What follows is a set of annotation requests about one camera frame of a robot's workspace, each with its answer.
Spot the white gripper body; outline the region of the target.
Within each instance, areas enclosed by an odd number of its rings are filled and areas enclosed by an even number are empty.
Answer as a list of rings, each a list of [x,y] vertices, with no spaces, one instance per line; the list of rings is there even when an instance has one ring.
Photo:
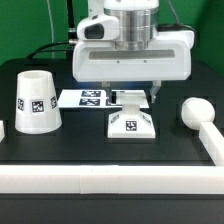
[[[100,14],[82,20],[73,52],[79,82],[185,80],[191,74],[190,30],[161,32],[143,50],[118,50],[119,21]]]

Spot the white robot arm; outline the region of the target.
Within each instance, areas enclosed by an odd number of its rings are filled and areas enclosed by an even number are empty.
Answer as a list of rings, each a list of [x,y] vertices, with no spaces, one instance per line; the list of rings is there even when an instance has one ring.
[[[104,0],[102,12],[77,27],[73,77],[79,82],[150,81],[154,99],[164,81],[191,74],[193,30],[158,24],[159,0]]]

